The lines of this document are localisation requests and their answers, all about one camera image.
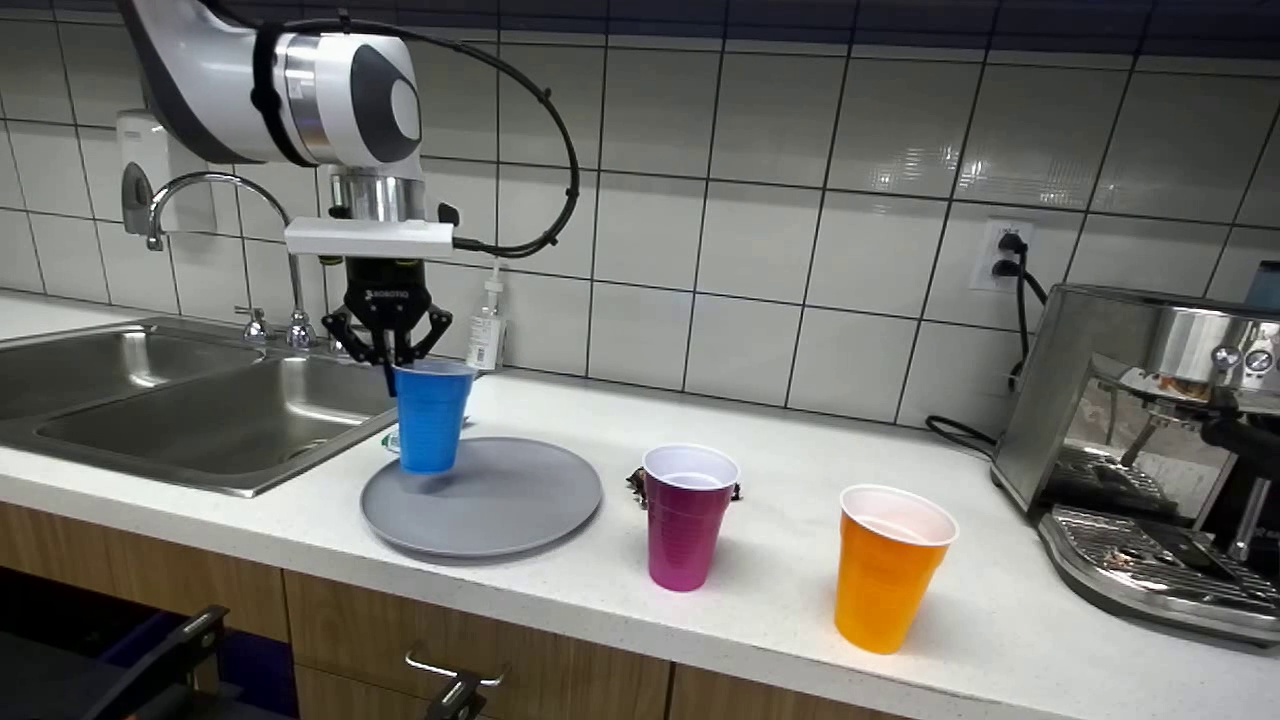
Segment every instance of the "faucet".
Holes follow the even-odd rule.
[[[148,250],[159,252],[169,232],[159,227],[159,212],[165,205],[191,188],[191,183],[238,183],[238,188],[254,188],[258,198],[266,198],[273,205],[273,212],[281,218],[281,225],[288,225],[288,212],[284,205],[258,180],[250,177],[238,177],[238,173],[190,173],[190,177],[171,177],[169,183],[156,188],[153,205],[148,205]],[[302,282],[302,265],[292,252],[288,258],[288,292],[292,292],[292,320],[288,320],[288,333],[284,333],[284,348],[288,351],[307,351],[314,348],[314,320],[303,313],[303,282]],[[250,346],[254,348],[267,348],[266,336],[267,336],[267,326],[266,326],[266,313],[250,308],[250,328],[246,328]]]

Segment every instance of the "sink basin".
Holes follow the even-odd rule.
[[[238,333],[169,320],[0,346],[0,421],[66,413],[250,364],[258,358]]]
[[[390,425],[391,400],[380,373],[314,351],[55,413],[0,442],[258,496]]]

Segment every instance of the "orange cup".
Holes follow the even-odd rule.
[[[841,494],[836,629],[869,654],[905,650],[933,574],[956,546],[962,525],[941,505],[888,487]]]

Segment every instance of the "plastic cup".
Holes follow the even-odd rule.
[[[644,456],[648,576],[695,592],[711,576],[737,463],[711,449],[670,446]]]
[[[465,364],[398,370],[401,474],[446,480],[456,463],[472,373]]]
[[[962,525],[941,505],[888,487],[841,494],[836,629],[869,654],[905,650],[933,574],[956,546]]]

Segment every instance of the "blue cup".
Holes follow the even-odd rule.
[[[470,364],[430,362],[430,364],[398,370],[406,478],[431,480],[454,474],[470,395],[472,395]]]

